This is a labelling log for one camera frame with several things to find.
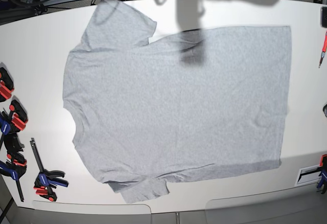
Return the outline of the grey T-shirt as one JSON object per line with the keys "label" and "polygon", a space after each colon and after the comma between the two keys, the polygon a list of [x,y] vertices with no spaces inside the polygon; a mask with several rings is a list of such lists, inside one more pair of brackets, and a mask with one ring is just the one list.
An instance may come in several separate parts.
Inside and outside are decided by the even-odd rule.
{"label": "grey T-shirt", "polygon": [[278,168],[291,28],[197,29],[149,42],[156,26],[101,0],[68,55],[63,106],[90,174],[132,204],[167,195],[167,183]]}

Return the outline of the blue bar clamp on table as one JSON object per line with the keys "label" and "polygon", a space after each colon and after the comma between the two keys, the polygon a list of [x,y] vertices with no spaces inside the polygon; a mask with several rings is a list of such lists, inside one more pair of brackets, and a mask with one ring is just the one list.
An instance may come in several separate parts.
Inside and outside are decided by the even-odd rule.
{"label": "blue bar clamp on table", "polygon": [[51,202],[57,201],[57,195],[53,189],[57,186],[67,188],[69,183],[64,180],[65,173],[63,171],[48,171],[44,168],[34,138],[31,138],[30,145],[34,153],[36,163],[39,168],[38,176],[34,182],[33,189],[36,194]]}

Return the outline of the blue red clamp left edge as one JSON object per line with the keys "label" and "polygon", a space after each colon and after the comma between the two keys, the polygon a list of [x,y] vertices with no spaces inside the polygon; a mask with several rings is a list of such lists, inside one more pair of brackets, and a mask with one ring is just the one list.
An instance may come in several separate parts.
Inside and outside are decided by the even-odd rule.
{"label": "blue red clamp left edge", "polygon": [[1,112],[1,146],[7,135],[18,133],[25,129],[28,116],[18,100],[13,99],[9,106],[9,113]]}

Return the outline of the red black clamp top left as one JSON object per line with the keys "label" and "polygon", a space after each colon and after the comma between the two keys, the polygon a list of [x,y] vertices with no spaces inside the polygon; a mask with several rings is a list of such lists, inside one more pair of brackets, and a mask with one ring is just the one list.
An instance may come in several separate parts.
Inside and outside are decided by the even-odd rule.
{"label": "red black clamp top left", "polygon": [[10,99],[13,91],[14,82],[6,69],[5,64],[1,62],[1,102]]}

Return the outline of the blue clamp lower left edge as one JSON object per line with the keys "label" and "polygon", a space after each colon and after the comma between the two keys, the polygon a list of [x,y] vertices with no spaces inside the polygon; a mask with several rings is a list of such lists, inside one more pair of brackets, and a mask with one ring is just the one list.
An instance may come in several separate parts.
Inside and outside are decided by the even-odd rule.
{"label": "blue clamp lower left edge", "polygon": [[2,137],[7,151],[7,161],[1,161],[1,175],[12,178],[16,182],[20,201],[24,202],[24,195],[19,179],[26,173],[27,160],[21,154],[24,150],[19,142],[17,133],[8,134]]}

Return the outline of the round dark object right edge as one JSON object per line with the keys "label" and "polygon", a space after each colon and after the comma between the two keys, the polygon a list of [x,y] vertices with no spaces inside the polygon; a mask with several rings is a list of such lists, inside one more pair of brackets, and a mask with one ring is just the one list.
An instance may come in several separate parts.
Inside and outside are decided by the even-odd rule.
{"label": "round dark object right edge", "polygon": [[327,104],[323,107],[323,113],[327,117]]}

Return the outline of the blue clamp right edge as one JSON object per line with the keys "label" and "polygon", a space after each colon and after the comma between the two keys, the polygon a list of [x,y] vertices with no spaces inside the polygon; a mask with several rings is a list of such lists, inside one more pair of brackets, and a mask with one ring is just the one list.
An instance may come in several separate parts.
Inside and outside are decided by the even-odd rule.
{"label": "blue clamp right edge", "polygon": [[320,161],[320,174],[319,176],[321,177],[318,185],[317,185],[317,189],[320,189],[322,188],[322,192],[321,194],[325,194],[326,193],[326,188],[327,188],[327,185],[326,185],[326,175],[327,175],[327,172],[326,172],[326,162],[327,162],[327,158],[326,158],[326,154],[324,154],[322,157],[321,157],[321,161]]}

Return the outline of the dark device right top edge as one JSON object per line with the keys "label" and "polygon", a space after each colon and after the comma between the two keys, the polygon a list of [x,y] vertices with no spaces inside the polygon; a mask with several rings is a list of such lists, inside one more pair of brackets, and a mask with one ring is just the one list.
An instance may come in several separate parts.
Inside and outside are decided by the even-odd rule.
{"label": "dark device right top edge", "polygon": [[321,26],[327,28],[327,7],[321,8]]}

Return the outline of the red handled screwdriver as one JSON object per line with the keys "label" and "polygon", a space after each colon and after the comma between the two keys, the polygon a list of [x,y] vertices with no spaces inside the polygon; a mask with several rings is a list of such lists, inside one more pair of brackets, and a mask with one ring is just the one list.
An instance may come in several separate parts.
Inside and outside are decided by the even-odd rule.
{"label": "red handled screwdriver", "polygon": [[327,33],[325,34],[324,43],[323,43],[323,47],[322,47],[322,51],[321,51],[321,56],[320,56],[320,61],[319,61],[319,66],[318,66],[319,68],[321,67],[324,56],[326,54],[326,49],[327,49]]}

